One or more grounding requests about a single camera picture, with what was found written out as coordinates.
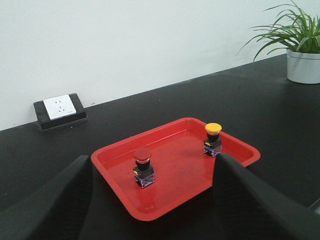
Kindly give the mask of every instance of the yellow push button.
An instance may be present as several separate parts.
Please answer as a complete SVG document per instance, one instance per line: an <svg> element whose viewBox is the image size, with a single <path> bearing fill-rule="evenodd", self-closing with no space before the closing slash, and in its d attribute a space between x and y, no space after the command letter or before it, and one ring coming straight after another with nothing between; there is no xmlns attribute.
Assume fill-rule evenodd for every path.
<svg viewBox="0 0 320 240"><path fill-rule="evenodd" d="M222 126L218 123L212 122L212 123L208 123L207 125L205 125L204 129L209 133L216 134L221 131Z"/></svg>

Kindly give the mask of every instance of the black table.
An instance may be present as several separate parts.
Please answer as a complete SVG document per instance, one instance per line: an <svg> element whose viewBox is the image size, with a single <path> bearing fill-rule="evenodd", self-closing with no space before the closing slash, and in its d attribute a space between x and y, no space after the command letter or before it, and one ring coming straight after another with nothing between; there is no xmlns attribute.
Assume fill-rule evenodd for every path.
<svg viewBox="0 0 320 240"><path fill-rule="evenodd" d="M41 132L37 122L0 131L0 209L44 185L79 155L165 123L194 117L256 147L248 168L298 203L320 197L320 84L286 78L286 56L86 108L87 119ZM130 216L94 168L79 239L224 239L208 189L151 222Z"/></svg>

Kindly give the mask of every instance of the white power socket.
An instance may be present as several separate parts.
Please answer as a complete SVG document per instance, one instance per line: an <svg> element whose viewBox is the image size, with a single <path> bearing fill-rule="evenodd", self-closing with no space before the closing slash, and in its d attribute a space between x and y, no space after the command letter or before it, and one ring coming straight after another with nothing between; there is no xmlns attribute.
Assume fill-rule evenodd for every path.
<svg viewBox="0 0 320 240"><path fill-rule="evenodd" d="M43 103L50 120L59 119L77 113L69 95L45 99L43 100Z"/></svg>

